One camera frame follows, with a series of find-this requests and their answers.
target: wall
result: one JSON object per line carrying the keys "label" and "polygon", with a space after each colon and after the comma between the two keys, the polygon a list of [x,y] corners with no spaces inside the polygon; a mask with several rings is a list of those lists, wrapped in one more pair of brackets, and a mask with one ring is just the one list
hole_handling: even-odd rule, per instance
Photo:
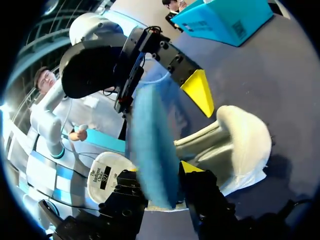
{"label": "wall", "polygon": [[[187,4],[194,1],[185,0]],[[147,26],[160,26],[163,34],[172,40],[181,34],[166,21],[165,16],[169,10],[162,4],[162,0],[116,0],[111,10],[127,15]]]}

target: white cable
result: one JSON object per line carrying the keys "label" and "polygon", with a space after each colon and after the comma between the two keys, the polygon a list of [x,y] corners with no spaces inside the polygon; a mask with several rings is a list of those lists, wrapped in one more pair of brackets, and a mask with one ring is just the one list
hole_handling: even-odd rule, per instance
{"label": "white cable", "polygon": [[[145,58],[145,61],[156,61],[154,58],[152,57],[146,57]],[[162,81],[164,81],[165,79],[167,79],[169,77],[170,73],[167,72],[163,77],[161,77],[160,79],[158,80],[155,80],[155,81],[140,81],[139,83],[142,83],[144,85],[148,85],[148,84],[158,84],[158,83],[161,83]]]}
{"label": "white cable", "polygon": [[[66,125],[67,120],[68,120],[68,118],[69,118],[69,114],[70,114],[70,112],[71,112],[71,107],[72,107],[72,98],[70,98],[69,110],[68,110],[68,112],[67,112],[67,114],[66,114],[66,116],[65,116],[65,120],[64,120],[63,125],[62,125],[62,127],[61,127],[60,135],[62,135],[62,133],[63,133],[63,131],[64,131],[65,125]],[[71,153],[74,152],[74,151],[68,149],[68,148],[64,145],[64,143],[62,142],[62,138],[60,139],[60,142],[61,142],[62,147],[64,147],[66,150],[68,150],[68,151],[71,152]]]}
{"label": "white cable", "polygon": [[63,125],[61,127],[60,135],[62,135],[62,132],[64,131],[65,125],[67,123],[67,120],[68,120],[68,117],[69,117],[69,114],[70,114],[70,111],[71,111],[71,107],[72,107],[72,98],[70,99],[69,110],[68,110],[68,113],[65,116],[65,120],[64,120]]}

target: qr code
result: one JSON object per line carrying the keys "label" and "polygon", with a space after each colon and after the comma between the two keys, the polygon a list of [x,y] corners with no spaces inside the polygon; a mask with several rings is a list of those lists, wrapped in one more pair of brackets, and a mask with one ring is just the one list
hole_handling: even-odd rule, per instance
{"label": "qr code", "polygon": [[243,39],[247,35],[247,32],[246,32],[246,30],[240,20],[237,21],[235,24],[233,24],[232,28],[235,31],[235,33],[239,39]]}

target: man's hand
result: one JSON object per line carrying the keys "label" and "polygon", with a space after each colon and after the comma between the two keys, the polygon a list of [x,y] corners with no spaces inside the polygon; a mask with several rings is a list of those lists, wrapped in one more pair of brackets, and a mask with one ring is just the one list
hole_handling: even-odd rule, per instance
{"label": "man's hand", "polygon": [[185,1],[178,0],[178,4],[179,4],[179,13],[181,13],[188,6]]}
{"label": "man's hand", "polygon": [[87,139],[87,137],[88,137],[88,134],[86,130],[78,130],[69,134],[69,138],[72,141],[80,140],[81,142],[83,142],[84,140]]}

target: man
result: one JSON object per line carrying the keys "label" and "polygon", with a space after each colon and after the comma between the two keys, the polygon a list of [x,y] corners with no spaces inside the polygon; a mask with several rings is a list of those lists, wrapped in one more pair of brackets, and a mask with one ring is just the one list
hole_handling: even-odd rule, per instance
{"label": "man", "polygon": [[[34,76],[34,87],[43,95],[47,94],[56,83],[56,76],[46,66],[41,67]],[[72,99],[62,101],[53,111],[61,122],[67,121],[64,130],[72,141],[84,141],[88,134],[85,130],[75,131],[74,126],[83,124],[90,129],[111,137],[118,138],[123,126],[123,118],[114,109],[112,95],[105,97],[102,94],[94,93],[83,99]]]}
{"label": "man", "polygon": [[177,24],[174,24],[171,19],[181,13],[188,5],[183,0],[162,0],[162,4],[170,10],[169,14],[165,16],[168,23],[175,29],[183,32],[183,30]]}

